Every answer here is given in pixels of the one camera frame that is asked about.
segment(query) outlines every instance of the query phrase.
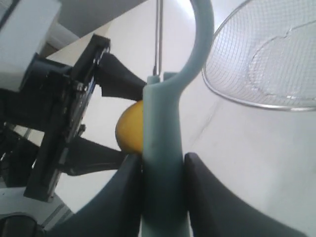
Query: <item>metal mesh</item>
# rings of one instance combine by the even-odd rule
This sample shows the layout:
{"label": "metal mesh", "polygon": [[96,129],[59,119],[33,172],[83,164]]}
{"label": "metal mesh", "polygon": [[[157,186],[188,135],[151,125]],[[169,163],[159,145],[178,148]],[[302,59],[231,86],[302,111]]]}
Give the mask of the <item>metal mesh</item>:
{"label": "metal mesh", "polygon": [[316,1],[245,2],[216,32],[203,76],[239,103],[316,109]]}

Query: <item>light blue utensil handle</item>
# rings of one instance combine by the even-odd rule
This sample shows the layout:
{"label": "light blue utensil handle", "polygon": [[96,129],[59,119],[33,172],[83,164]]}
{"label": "light blue utensil handle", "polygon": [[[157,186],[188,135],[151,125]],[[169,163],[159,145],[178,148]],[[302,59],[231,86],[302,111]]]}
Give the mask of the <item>light blue utensil handle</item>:
{"label": "light blue utensil handle", "polygon": [[196,18],[196,40],[187,63],[179,73],[165,73],[163,82],[158,76],[149,77],[144,88],[143,237],[190,236],[183,193],[179,100],[186,86],[202,70],[214,34],[210,0],[191,0],[191,3]]}

